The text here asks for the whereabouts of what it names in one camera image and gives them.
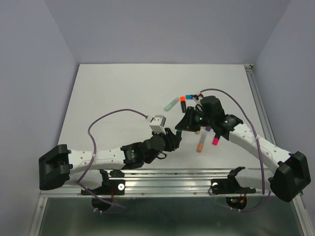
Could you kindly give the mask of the green highlighter black body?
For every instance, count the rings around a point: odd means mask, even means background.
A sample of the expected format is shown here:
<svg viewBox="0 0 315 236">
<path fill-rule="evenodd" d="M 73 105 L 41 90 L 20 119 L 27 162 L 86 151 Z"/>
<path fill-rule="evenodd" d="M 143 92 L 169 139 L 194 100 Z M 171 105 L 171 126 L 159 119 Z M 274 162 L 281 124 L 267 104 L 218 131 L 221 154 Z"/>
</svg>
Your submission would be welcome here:
<svg viewBox="0 0 315 236">
<path fill-rule="evenodd" d="M 181 135 L 182 135 L 182 132 L 179 131 L 179 130 L 177 130 L 177 131 L 176 131 L 176 136 L 181 137 Z"/>
</svg>

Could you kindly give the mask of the orange highlighter black body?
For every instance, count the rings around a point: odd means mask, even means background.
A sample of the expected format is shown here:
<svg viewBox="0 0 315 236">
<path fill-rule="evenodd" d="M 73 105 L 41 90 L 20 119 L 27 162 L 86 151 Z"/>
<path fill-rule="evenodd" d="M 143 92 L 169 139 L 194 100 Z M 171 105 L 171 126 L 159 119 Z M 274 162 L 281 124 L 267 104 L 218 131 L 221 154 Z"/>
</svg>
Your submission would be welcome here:
<svg viewBox="0 0 315 236">
<path fill-rule="evenodd" d="M 186 113 L 187 112 L 187 105 L 186 105 L 186 97 L 185 96 L 180 97 L 180 103 L 181 103 L 182 112 Z"/>
</svg>

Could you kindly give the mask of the mint pastel highlighter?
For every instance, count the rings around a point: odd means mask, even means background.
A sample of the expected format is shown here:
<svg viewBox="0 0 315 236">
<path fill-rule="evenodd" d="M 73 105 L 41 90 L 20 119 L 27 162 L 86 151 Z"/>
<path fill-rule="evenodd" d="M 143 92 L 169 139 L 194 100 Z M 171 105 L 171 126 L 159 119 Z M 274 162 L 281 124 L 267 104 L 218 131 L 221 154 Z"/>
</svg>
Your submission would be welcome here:
<svg viewBox="0 0 315 236">
<path fill-rule="evenodd" d="M 172 109 L 178 102 L 179 102 L 180 98 L 176 97 L 174 98 L 170 103 L 168 103 L 165 107 L 164 110 L 165 111 L 169 111 L 170 109 Z"/>
</svg>

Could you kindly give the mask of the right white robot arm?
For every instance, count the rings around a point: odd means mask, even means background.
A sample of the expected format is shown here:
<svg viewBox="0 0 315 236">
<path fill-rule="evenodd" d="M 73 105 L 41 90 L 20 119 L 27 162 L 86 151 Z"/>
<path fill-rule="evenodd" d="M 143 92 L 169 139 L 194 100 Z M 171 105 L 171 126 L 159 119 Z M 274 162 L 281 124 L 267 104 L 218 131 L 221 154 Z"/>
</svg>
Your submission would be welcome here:
<svg viewBox="0 0 315 236">
<path fill-rule="evenodd" d="M 195 107 L 188 107 L 175 126 L 177 130 L 189 132 L 201 127 L 212 128 L 218 137 L 243 148 L 268 169 L 258 174 L 243 167 L 234 169 L 224 183 L 230 191 L 237 192 L 245 187 L 265 189 L 280 200 L 291 202 L 311 183 L 308 161 L 303 153 L 289 152 L 260 137 L 240 118 L 226 114 L 215 96 L 206 96 Z"/>
</svg>

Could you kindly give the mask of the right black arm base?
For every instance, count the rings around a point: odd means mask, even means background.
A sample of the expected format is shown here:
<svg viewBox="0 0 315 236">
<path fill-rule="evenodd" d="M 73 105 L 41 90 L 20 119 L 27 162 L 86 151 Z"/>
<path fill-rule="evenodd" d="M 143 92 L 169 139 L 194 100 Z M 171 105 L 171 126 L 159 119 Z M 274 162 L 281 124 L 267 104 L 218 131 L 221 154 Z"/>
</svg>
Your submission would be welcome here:
<svg viewBox="0 0 315 236">
<path fill-rule="evenodd" d="M 229 172 L 227 178 L 218 178 L 211 181 L 208 194 L 210 196 L 222 194 L 239 194 L 234 197 L 226 197 L 226 203 L 232 209 L 242 211 L 247 206 L 247 195 L 256 193 L 255 188 L 241 187 L 236 180 L 239 172 L 244 170 L 245 167 L 237 167 Z"/>
</svg>

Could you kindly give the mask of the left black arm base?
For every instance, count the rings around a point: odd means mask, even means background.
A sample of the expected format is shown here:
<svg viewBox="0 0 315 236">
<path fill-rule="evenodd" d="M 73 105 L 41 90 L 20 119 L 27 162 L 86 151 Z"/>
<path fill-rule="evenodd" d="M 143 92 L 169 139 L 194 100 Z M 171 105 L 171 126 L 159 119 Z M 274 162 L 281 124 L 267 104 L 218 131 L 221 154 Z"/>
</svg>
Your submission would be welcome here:
<svg viewBox="0 0 315 236">
<path fill-rule="evenodd" d="M 125 174 L 121 170 L 112 170 L 109 173 L 106 170 L 100 170 L 101 186 L 96 189 L 81 187 L 83 196 L 90 195 L 91 206 L 94 212 L 100 214 L 118 214 L 126 211 L 126 208 L 114 202 L 115 196 L 125 194 L 126 181 L 123 179 Z"/>
</svg>

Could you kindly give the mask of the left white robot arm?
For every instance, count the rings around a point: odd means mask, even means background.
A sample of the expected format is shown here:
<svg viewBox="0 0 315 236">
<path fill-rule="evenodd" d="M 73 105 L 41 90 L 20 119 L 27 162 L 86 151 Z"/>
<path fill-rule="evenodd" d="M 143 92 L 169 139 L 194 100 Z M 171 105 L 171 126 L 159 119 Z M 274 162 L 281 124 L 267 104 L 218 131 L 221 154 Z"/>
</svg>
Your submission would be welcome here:
<svg viewBox="0 0 315 236">
<path fill-rule="evenodd" d="M 175 151 L 182 140 L 181 131 L 153 133 L 151 138 L 122 147 L 97 152 L 68 149 L 57 145 L 41 156 L 39 189 L 54 190 L 63 185 L 84 185 L 99 194 L 109 190 L 105 170 L 133 170 L 159 159 L 161 154 Z"/>
</svg>

